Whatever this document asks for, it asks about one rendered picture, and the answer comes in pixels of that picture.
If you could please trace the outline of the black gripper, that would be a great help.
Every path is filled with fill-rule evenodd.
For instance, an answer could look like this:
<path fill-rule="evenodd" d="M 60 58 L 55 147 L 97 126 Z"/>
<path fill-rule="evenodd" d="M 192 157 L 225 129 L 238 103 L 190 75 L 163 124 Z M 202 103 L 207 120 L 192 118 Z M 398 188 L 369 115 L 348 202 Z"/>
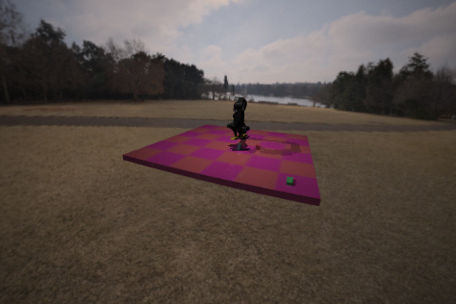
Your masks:
<path fill-rule="evenodd" d="M 242 118 L 240 118 L 239 120 L 235 120 L 235 122 L 237 122 L 237 121 L 239 122 L 240 127 L 238 127 L 238 128 L 240 128 L 240 129 L 238 130 L 238 128 L 235 128 L 235 129 L 232 129 L 232 130 L 233 130 L 235 136 L 237 135 L 237 132 L 239 131 L 239 138 L 240 138 L 242 132 L 243 131 L 248 131 L 248 130 L 250 130 L 250 128 L 249 128 L 249 126 L 242 126 L 242 124 L 241 124 Z"/>

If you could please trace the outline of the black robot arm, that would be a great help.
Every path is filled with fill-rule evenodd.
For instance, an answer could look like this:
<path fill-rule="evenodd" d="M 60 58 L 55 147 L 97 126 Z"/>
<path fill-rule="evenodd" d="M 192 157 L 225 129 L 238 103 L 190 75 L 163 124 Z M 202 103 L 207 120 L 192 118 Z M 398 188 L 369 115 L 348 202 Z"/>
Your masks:
<path fill-rule="evenodd" d="M 246 109 L 246 106 L 247 106 L 247 101 L 244 99 L 244 97 L 239 97 L 239 100 L 234 103 L 233 111 L 235 113 L 233 114 L 233 118 L 235 120 L 239 120 L 240 118 L 242 118 L 242 122 L 241 122 L 242 126 L 245 126 L 244 110 Z M 235 128 L 240 127 L 239 122 L 238 121 L 235 122 L 235 120 L 233 120 L 233 122 L 229 124 L 230 129 L 235 129 Z M 239 129 L 240 128 L 238 128 L 238 130 Z"/>

